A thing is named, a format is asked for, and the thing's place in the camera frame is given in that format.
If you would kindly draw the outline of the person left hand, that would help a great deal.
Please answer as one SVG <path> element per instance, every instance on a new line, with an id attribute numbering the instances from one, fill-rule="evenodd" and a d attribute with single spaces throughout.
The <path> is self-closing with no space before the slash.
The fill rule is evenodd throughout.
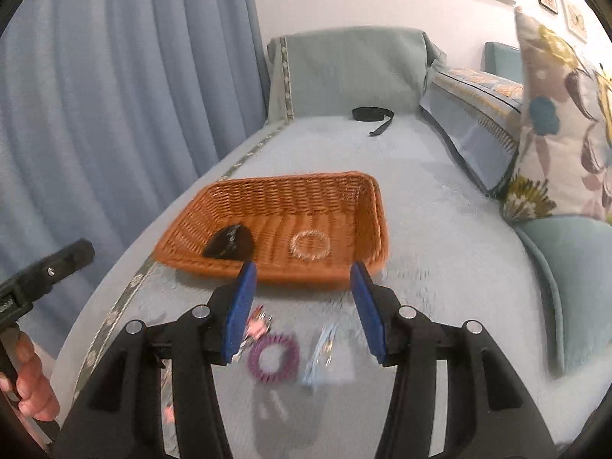
<path id="1" fill-rule="evenodd" d="M 16 359 L 21 364 L 16 379 L 16 391 L 21 397 L 20 413 L 26 418 L 52 422 L 59 415 L 60 406 L 50 380 L 42 371 L 41 358 L 30 338 L 23 332 L 16 339 Z"/>

